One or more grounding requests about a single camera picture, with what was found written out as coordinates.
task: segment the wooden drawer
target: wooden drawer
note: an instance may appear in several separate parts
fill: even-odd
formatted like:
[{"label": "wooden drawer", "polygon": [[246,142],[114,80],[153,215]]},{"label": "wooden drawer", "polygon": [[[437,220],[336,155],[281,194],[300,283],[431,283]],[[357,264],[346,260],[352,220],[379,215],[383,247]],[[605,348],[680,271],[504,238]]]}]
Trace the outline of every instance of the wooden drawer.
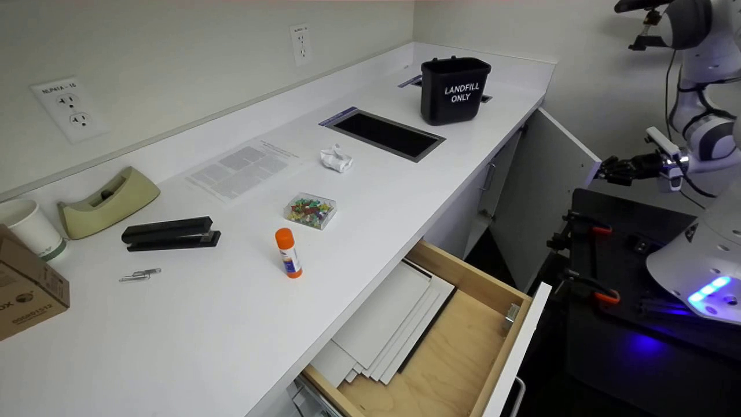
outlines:
[{"label": "wooden drawer", "polygon": [[501,415],[550,288],[531,300],[428,243],[407,260],[457,293],[392,384],[357,378],[333,388],[313,367],[303,375],[352,417]]}]

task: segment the glue stick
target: glue stick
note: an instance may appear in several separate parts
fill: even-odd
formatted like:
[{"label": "glue stick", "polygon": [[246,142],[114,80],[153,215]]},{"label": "glue stick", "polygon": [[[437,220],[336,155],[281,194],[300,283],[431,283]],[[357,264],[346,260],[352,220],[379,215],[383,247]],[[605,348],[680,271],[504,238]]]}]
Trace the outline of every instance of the glue stick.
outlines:
[{"label": "glue stick", "polygon": [[291,229],[290,228],[281,228],[276,231],[276,243],[277,243],[277,250],[281,250],[285,275],[298,278],[303,271],[300,271],[300,264],[298,264],[298,257],[297,257]]}]

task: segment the black bucket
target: black bucket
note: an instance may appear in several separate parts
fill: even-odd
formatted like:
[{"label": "black bucket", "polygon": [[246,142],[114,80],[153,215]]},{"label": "black bucket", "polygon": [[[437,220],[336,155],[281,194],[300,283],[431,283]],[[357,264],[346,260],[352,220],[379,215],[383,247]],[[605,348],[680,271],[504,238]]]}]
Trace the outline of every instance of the black bucket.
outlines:
[{"label": "black bucket", "polygon": [[476,58],[421,64],[421,118],[431,126],[469,121],[479,114],[490,64]]}]

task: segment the white wall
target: white wall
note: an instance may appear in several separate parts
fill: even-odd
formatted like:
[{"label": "white wall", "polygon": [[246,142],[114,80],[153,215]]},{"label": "white wall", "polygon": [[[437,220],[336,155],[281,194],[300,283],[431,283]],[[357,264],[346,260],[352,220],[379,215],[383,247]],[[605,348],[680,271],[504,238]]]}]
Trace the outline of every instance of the white wall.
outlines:
[{"label": "white wall", "polygon": [[[0,0],[0,199],[405,44],[413,17],[413,0]],[[62,76],[109,134],[62,137],[32,96]]]},{"label": "white wall", "polygon": [[[651,150],[644,143],[648,126],[664,126],[664,69],[671,53],[629,51],[644,13],[614,13],[614,4],[616,0],[416,0],[415,38],[556,58],[543,110],[599,157],[628,157]],[[738,114],[733,96],[738,98],[738,89],[724,91],[719,102]],[[659,193],[653,181],[608,193],[696,210],[682,197]]]}]

